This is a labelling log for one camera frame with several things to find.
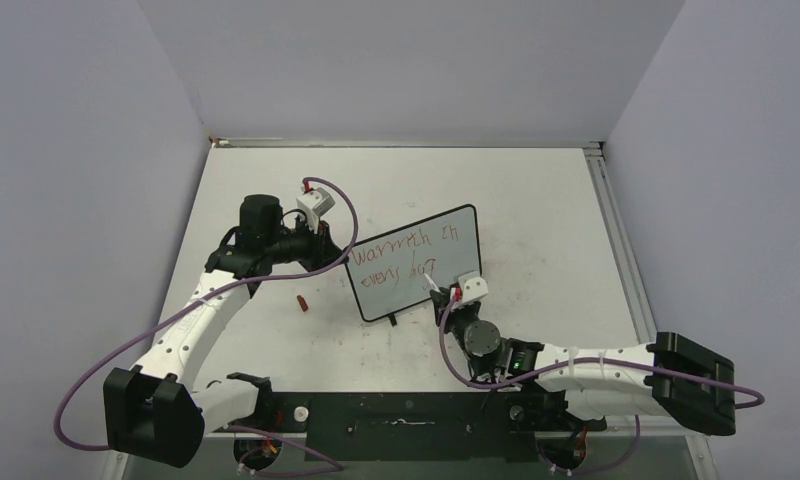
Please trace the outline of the white whiteboard marker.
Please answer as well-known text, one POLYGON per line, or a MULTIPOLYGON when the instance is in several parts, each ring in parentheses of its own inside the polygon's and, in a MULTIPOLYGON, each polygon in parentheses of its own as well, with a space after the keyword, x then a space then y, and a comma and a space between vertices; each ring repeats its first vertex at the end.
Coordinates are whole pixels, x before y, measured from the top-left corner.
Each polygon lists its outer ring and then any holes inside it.
POLYGON ((438 291, 439 290, 438 285, 434 282, 434 280, 431 278, 431 276, 429 274, 424 273, 423 276, 424 276, 424 278, 425 278, 425 280, 426 280, 426 282, 427 282, 427 284, 429 286, 429 289, 431 291, 438 291))

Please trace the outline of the red marker cap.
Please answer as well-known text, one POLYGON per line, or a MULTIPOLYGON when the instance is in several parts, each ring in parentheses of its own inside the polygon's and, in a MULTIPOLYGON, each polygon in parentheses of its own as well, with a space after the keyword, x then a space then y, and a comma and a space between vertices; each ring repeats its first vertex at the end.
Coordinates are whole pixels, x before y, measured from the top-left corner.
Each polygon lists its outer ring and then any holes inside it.
POLYGON ((300 308, 301 308, 301 310, 303 312, 306 312, 306 311, 309 310, 309 305, 308 305, 306 299, 303 296, 298 295, 296 297, 296 299, 297 299, 298 305, 300 306, 300 308))

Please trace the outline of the black framed whiteboard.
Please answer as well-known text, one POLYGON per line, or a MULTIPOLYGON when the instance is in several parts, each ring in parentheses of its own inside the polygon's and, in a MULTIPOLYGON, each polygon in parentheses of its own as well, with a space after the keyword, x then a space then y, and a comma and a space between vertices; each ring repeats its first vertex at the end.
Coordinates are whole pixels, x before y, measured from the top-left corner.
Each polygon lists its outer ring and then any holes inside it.
POLYGON ((477 209, 460 205, 359 241, 346 271, 366 323, 428 301, 424 273, 445 286, 483 271, 477 209))

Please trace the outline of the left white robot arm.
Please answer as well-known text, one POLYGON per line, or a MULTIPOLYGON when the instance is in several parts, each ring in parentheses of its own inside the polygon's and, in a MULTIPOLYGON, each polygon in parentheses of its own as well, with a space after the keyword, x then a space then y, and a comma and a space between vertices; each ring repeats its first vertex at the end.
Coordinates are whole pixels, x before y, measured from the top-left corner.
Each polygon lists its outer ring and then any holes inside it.
POLYGON ((204 437, 232 423, 266 428, 274 416, 271 381, 240 372, 203 389, 195 381, 230 321, 272 279, 276 265, 297 263, 306 274, 343 261, 323 220, 335 200, 304 187, 293 226, 277 197, 249 195, 239 219, 209 255, 195 291, 151 348, 129 369, 115 368, 103 384, 110 449, 173 467, 186 466, 204 437))

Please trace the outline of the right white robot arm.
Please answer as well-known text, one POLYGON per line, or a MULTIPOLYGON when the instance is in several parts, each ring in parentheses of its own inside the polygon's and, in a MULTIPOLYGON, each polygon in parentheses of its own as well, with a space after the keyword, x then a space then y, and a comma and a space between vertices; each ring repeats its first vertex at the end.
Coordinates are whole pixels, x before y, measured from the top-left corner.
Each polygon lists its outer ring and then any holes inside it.
POLYGON ((429 292, 439 335, 451 335, 466 359, 450 373, 478 390, 514 388, 542 396, 539 412, 555 428, 608 416, 669 417, 711 436, 736 432, 735 366, 677 333, 623 348, 586 349, 504 338, 480 318, 479 301, 460 288, 429 292))

